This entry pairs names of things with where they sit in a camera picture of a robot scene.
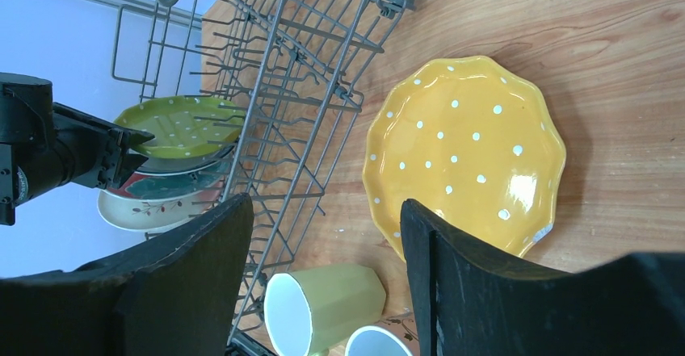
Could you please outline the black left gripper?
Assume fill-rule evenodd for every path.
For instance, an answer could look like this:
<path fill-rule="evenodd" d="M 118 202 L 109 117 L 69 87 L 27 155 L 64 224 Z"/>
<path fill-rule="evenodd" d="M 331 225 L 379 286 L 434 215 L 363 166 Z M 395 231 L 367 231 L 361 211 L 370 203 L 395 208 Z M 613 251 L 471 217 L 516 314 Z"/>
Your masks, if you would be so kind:
<path fill-rule="evenodd" d="M 135 148 L 148 132 L 122 128 L 53 101 L 53 84 L 1 75 L 1 223 L 19 205 L 68 183 L 118 188 L 148 158 Z"/>

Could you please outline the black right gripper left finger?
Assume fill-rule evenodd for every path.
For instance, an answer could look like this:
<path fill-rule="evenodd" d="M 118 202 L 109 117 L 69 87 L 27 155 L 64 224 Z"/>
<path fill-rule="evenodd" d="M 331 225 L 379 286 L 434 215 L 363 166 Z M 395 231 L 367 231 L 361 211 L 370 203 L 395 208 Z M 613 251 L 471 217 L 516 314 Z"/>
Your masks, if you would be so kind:
<path fill-rule="evenodd" d="M 249 195 L 76 270 L 1 281 L 4 355 L 222 355 L 254 225 Z"/>

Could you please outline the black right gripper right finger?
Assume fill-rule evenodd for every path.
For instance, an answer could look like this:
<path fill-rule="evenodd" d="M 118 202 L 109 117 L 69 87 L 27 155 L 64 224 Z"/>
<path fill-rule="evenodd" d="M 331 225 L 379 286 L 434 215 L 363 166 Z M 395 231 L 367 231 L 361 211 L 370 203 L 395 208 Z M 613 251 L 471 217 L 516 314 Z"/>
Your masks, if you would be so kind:
<path fill-rule="evenodd" d="M 423 355 L 681 355 L 684 256 L 580 273 L 508 254 L 414 199 L 401 240 Z"/>

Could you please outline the teal rimmed plate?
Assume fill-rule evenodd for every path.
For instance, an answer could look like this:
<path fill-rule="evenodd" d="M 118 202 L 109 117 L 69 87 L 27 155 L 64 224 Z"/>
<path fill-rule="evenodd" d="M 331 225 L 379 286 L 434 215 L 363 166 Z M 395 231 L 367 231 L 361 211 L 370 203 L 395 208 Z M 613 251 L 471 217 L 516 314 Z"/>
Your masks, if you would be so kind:
<path fill-rule="evenodd" d="M 137 173 L 148 175 L 183 174 L 204 169 L 222 161 L 233 151 L 233 146 L 200 157 L 181 159 L 149 157 Z"/>

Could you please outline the red and teal floral plate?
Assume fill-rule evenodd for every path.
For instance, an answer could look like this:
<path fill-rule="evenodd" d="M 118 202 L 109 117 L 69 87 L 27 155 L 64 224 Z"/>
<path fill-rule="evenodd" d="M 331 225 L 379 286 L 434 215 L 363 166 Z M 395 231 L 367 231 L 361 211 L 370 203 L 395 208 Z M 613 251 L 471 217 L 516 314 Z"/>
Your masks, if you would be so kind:
<path fill-rule="evenodd" d="M 224 176 L 225 163 L 174 174 L 136 172 L 120 187 L 107 192 L 124 199 L 157 200 L 183 197 L 217 184 Z"/>

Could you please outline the cream and pink plate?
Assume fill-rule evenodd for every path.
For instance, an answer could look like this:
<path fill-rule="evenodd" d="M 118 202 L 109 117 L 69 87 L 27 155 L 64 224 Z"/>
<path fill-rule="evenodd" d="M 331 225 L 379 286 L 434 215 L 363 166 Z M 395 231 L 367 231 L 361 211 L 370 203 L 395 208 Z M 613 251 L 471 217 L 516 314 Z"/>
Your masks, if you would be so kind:
<path fill-rule="evenodd" d="M 107 191 L 98 197 L 98 211 L 108 224 L 130 232 L 162 233 L 201 215 L 217 200 L 219 189 L 196 191 L 168 199 L 127 199 Z"/>

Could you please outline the green scalloped plate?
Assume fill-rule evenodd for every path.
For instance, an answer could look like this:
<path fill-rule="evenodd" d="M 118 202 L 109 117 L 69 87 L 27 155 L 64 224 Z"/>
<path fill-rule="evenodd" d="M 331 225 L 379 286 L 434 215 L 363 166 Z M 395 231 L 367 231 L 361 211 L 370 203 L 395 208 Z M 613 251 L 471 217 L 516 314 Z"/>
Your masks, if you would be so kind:
<path fill-rule="evenodd" d="M 212 96 L 153 98 L 121 112 L 115 124 L 154 135 L 133 149 L 150 158 L 187 159 L 218 152 L 242 133 L 246 112 Z"/>

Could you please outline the grey wire dish rack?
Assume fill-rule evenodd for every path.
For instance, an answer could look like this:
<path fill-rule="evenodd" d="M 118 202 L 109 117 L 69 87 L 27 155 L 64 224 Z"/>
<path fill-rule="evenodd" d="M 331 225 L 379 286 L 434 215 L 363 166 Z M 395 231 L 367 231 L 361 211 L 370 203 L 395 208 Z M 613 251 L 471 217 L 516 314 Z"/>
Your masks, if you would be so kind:
<path fill-rule="evenodd" d="M 136 104 L 202 95 L 245 110 L 209 208 L 253 201 L 227 351 L 267 354 L 267 283 L 289 270 L 363 109 L 362 79 L 416 0 L 154 0 Z"/>

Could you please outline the yellow polka dot plate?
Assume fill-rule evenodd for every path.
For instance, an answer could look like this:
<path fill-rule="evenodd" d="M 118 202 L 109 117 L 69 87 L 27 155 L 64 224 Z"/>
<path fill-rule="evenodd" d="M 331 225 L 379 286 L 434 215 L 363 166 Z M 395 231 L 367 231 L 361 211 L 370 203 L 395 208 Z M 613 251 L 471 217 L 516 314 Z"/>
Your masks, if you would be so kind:
<path fill-rule="evenodd" d="M 540 89 L 486 56 L 442 58 L 389 92 L 366 138 L 372 220 L 396 254 L 401 205 L 518 257 L 553 228 L 566 147 Z"/>

